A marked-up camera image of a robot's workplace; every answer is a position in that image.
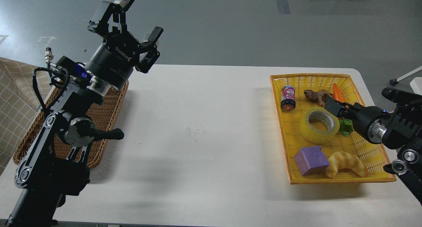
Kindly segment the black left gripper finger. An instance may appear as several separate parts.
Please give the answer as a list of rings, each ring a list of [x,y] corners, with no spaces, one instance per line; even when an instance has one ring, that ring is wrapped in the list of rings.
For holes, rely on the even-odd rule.
[[[162,27],[156,26],[148,39],[139,44],[139,62],[135,65],[138,72],[148,73],[160,57],[160,52],[157,50],[157,41],[163,32]]]
[[[87,29],[107,39],[112,35],[128,34],[128,26],[126,24],[126,12],[130,9],[135,0],[118,0],[115,2],[102,1],[97,8],[94,16],[89,21]],[[109,20],[113,23],[119,23],[120,27],[112,26],[109,31]]]

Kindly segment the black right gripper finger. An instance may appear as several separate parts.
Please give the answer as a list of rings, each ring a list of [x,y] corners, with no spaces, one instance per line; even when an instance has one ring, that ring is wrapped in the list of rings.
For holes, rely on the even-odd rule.
[[[337,118],[344,117],[344,113],[347,110],[346,105],[339,102],[331,97],[327,97],[324,104],[324,109]]]

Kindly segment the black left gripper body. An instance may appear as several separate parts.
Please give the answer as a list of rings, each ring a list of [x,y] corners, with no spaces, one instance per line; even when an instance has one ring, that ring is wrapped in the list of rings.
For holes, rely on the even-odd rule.
[[[112,34],[104,39],[85,69],[121,90],[139,62],[138,45],[139,41],[130,32]]]

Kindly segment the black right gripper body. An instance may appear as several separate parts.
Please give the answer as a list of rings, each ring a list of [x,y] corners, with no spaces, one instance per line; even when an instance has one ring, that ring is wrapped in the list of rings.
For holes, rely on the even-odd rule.
[[[365,107],[359,103],[347,104],[344,117],[352,120],[354,131],[372,144],[381,144],[386,122],[391,114],[377,106]]]

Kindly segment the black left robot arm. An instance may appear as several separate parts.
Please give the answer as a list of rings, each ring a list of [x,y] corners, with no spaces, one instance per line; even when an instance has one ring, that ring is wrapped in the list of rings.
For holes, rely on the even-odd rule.
[[[52,63],[46,48],[46,68],[33,71],[33,89],[44,121],[27,154],[15,170],[15,186],[22,188],[6,227],[51,227],[66,196],[78,196],[90,182],[88,156],[92,143],[121,140],[115,128],[97,128],[87,112],[102,105],[110,88],[121,90],[134,70],[148,73],[160,57],[157,41],[163,28],[155,27],[146,41],[128,31],[126,12],[135,0],[101,2],[88,30],[103,38],[87,63],[62,56]]]

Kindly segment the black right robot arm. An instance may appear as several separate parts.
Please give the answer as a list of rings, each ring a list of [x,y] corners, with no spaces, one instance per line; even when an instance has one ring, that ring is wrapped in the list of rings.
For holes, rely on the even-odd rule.
[[[335,117],[351,120],[353,130],[369,143],[396,150],[396,159],[386,164],[384,171],[398,176],[421,202],[421,95],[384,88],[382,96],[396,104],[392,113],[376,106],[365,107],[332,98],[326,99],[324,108]]]

